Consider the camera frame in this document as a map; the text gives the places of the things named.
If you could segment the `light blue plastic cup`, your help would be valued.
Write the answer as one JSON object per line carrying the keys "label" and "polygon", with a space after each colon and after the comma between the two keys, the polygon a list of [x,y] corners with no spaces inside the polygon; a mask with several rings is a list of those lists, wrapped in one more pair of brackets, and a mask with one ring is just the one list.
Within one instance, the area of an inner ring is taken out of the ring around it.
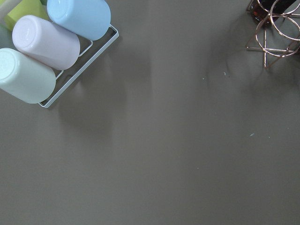
{"label": "light blue plastic cup", "polygon": [[54,23],[92,41],[110,27],[111,11],[104,0],[49,0],[46,6]]}

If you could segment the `yellow-green plastic cup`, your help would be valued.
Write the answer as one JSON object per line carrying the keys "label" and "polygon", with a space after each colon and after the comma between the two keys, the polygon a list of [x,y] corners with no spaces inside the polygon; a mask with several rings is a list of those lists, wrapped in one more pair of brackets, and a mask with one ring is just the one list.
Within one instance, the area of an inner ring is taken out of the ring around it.
{"label": "yellow-green plastic cup", "polygon": [[49,20],[45,6],[40,0],[22,0],[15,6],[2,20],[2,24],[10,31],[13,30],[16,22],[25,15],[34,15],[39,18]]}

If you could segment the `mint green plastic cup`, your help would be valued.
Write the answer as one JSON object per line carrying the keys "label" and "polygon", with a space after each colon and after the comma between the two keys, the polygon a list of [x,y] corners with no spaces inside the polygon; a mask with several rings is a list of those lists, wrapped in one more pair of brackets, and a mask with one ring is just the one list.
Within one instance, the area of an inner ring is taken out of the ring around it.
{"label": "mint green plastic cup", "polygon": [[54,91],[54,71],[11,48],[0,50],[0,88],[29,104],[46,100]]}

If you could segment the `lilac plastic cup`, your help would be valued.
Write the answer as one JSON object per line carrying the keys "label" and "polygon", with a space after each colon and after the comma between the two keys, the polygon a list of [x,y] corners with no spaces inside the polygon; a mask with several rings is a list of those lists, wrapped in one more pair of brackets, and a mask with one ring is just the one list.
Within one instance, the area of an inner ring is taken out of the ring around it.
{"label": "lilac plastic cup", "polygon": [[17,50],[56,70],[72,67],[80,54],[76,34],[34,15],[16,22],[12,40]]}

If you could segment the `dark tea bottle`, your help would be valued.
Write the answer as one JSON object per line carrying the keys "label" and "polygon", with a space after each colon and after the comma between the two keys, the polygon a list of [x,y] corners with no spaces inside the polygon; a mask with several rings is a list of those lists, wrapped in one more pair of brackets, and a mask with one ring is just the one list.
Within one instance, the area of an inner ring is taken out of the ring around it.
{"label": "dark tea bottle", "polygon": [[[271,25],[269,13],[274,2],[275,0],[253,0],[250,3],[250,14],[256,24],[264,21],[263,26]],[[273,14],[287,15],[287,9],[293,5],[294,2],[295,0],[279,0],[273,8]]]}

